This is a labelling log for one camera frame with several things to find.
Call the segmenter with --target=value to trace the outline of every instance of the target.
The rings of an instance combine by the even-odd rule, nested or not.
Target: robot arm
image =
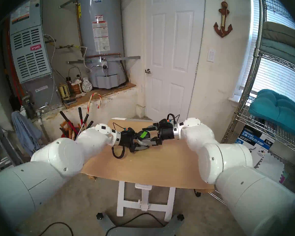
[[[34,153],[31,162],[0,172],[0,211],[16,227],[51,198],[92,156],[108,144],[133,143],[107,125],[83,131],[76,141],[60,138]],[[247,235],[265,235],[282,225],[295,207],[295,194],[252,168],[249,150],[239,144],[219,144],[211,129],[198,119],[158,126],[159,134],[142,138],[140,146],[184,138],[199,156],[204,181],[214,183],[230,211]]]
[[[76,141],[59,138],[36,151],[30,162],[0,172],[0,211],[5,220],[15,228],[109,142],[111,138],[87,129]]]

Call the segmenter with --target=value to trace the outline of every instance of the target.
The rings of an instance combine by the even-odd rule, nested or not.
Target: wooden board
[[[110,120],[122,127],[132,127],[136,132],[152,124],[146,120]],[[122,147],[114,152],[121,154]],[[198,155],[188,148],[184,140],[164,140],[163,145],[152,146],[146,150],[130,153],[126,148],[122,159],[113,157],[111,146],[106,146],[102,153],[91,158],[83,167],[82,173],[131,183],[141,183],[162,187],[209,189],[214,185],[204,182],[199,174]]]
[[[85,96],[77,98],[76,102],[74,102],[74,103],[72,103],[70,105],[64,104],[64,106],[67,109],[69,109],[71,107],[75,107],[75,106],[79,106],[81,104],[87,103],[93,93],[99,93],[102,97],[104,97],[106,95],[114,94],[114,93],[122,91],[122,90],[130,89],[130,88],[132,88],[134,86],[136,86],[136,85],[127,82],[124,86],[119,86],[119,87],[112,88],[112,89],[95,89],[95,90],[92,90],[90,92],[87,92]],[[73,94],[70,97],[70,99],[74,99],[74,98],[75,98],[75,95]],[[98,95],[94,95],[93,98],[92,98],[92,100],[96,100],[96,99],[99,99]]]

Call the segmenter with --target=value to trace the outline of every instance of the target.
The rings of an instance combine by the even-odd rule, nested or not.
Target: anchor decoration
[[[228,4],[226,2],[222,2],[221,5],[222,5],[222,8],[219,9],[219,12],[222,14],[221,29],[219,29],[217,22],[215,22],[214,24],[214,29],[215,29],[215,32],[223,38],[224,36],[228,35],[233,30],[233,27],[230,24],[228,26],[227,31],[225,31],[226,17],[229,14],[229,10],[227,9]]]

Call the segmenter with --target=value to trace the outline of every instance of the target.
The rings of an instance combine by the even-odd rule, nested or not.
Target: concrete floor
[[[169,188],[154,186],[150,191],[150,203],[166,203]],[[89,179],[85,174],[78,174],[67,182],[57,194],[42,205],[35,214],[21,223],[18,231],[25,235],[39,235],[49,224],[62,221],[67,223],[75,236],[104,236],[97,223],[96,214],[105,212],[113,223],[122,224],[142,211],[126,208],[123,217],[116,216],[118,181],[97,178]],[[133,183],[126,183],[125,198],[137,201],[141,190]],[[150,212],[164,222],[164,212]],[[209,194],[197,198],[191,189],[176,189],[173,215],[183,214],[183,226],[176,232],[182,235],[244,235],[244,232],[228,208]],[[143,215],[128,224],[132,227],[159,227],[149,215]],[[71,235],[69,229],[56,224],[43,236]]]

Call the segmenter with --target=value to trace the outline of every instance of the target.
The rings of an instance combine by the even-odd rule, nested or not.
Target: table
[[[149,120],[111,119],[108,126],[112,129],[114,129],[113,122],[122,127],[131,127],[136,132],[153,124],[153,121]],[[122,128],[116,125],[115,127],[117,131],[122,131]],[[154,137],[157,131],[151,131],[150,134]],[[121,146],[114,148],[117,156],[121,154],[121,151]],[[155,211],[159,209],[165,211],[166,221],[171,218],[176,188],[196,189],[198,192],[214,191],[214,185],[207,184],[201,179],[198,155],[189,149],[184,140],[164,140],[162,145],[152,146],[135,153],[130,153],[126,148],[122,159],[113,157],[111,146],[106,146],[99,155],[91,158],[84,165],[81,172],[119,181],[118,216],[123,215],[123,207],[146,209],[149,187],[142,188],[141,185],[170,187],[167,207],[148,204],[149,210],[154,208]],[[135,183],[136,187],[142,189],[142,201],[131,203],[124,200],[125,182]]]

